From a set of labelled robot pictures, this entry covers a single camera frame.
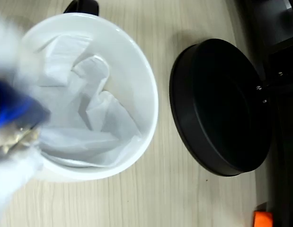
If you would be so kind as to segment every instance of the white glove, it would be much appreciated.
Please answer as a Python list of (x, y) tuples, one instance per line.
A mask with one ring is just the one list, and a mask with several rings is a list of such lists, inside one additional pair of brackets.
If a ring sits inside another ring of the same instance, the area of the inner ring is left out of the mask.
[[(0, 77), (12, 83), (13, 76), (37, 73), (40, 60), (21, 46), (21, 31), (0, 18)], [(26, 184), (42, 166), (40, 151), (35, 147), (22, 147), (12, 155), (0, 151), (0, 218), (12, 194)]]

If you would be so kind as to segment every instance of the black lid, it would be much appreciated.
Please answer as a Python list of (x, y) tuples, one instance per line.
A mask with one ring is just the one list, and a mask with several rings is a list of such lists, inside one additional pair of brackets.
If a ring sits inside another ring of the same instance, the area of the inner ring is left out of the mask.
[(210, 39), (177, 58), (169, 95), (178, 132), (193, 157), (218, 175), (256, 169), (270, 145), (268, 102), (252, 64), (232, 44)]

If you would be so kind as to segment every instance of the orange object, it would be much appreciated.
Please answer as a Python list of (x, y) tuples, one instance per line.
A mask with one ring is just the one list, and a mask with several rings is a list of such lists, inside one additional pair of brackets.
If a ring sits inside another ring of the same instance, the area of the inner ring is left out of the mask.
[(255, 211), (254, 227), (273, 227), (272, 213)]

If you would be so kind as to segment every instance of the wooden table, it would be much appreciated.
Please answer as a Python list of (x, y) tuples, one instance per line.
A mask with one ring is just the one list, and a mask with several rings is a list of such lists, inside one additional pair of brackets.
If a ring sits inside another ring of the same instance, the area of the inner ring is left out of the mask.
[[(70, 0), (0, 0), (0, 12), (25, 30), (60, 14)], [(223, 178), (203, 169), (177, 133), (169, 74), (178, 54), (207, 38), (235, 44), (247, 36), (233, 0), (99, 0), (100, 16), (124, 29), (148, 58), (159, 89), (159, 121), (145, 154), (108, 179), (32, 180), (14, 196), (3, 227), (250, 227), (266, 201), (266, 168)]]

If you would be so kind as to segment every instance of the blue wrapper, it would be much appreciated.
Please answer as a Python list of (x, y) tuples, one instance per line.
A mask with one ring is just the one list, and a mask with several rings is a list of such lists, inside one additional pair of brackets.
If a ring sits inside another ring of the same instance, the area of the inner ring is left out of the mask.
[(19, 128), (32, 128), (47, 121), (49, 111), (33, 98), (0, 80), (0, 128), (15, 122)]

